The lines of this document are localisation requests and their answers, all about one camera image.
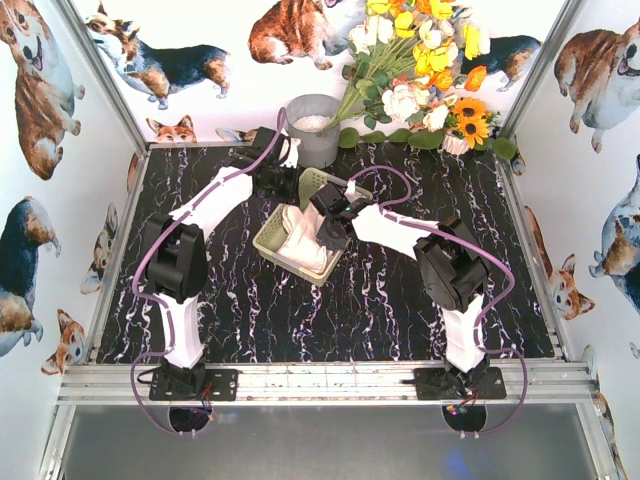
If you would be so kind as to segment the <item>white glove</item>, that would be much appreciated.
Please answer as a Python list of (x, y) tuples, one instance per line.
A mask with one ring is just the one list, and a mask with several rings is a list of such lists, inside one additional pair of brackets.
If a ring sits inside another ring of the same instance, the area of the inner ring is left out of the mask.
[(324, 216), (309, 204), (304, 210), (297, 206), (285, 205), (281, 214), (286, 239), (276, 254), (285, 263), (305, 269), (315, 275), (324, 275), (336, 251), (330, 251), (316, 242), (316, 233)]

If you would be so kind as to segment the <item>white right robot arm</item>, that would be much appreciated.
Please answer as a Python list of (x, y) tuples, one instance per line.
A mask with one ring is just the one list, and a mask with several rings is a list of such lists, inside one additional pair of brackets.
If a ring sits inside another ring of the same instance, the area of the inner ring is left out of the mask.
[(350, 198), (349, 193), (327, 184), (310, 197), (323, 217), (317, 243), (336, 250), (357, 239), (414, 260), (426, 293), (442, 310), (447, 381), (460, 389), (475, 386), (488, 366), (477, 321), (490, 266), (472, 250), (466, 225), (457, 217), (434, 222), (397, 215), (366, 197)]

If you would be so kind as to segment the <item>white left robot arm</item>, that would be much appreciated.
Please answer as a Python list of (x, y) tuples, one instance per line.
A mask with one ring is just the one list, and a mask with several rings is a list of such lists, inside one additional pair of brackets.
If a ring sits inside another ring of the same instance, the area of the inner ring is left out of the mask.
[(208, 184), (183, 206), (156, 213), (145, 225), (141, 273), (146, 294), (161, 312), (165, 335), (154, 381), (171, 398), (193, 398), (205, 388), (198, 296), (208, 278), (206, 241), (254, 193), (297, 201), (301, 141), (261, 127), (252, 144), (229, 152)]

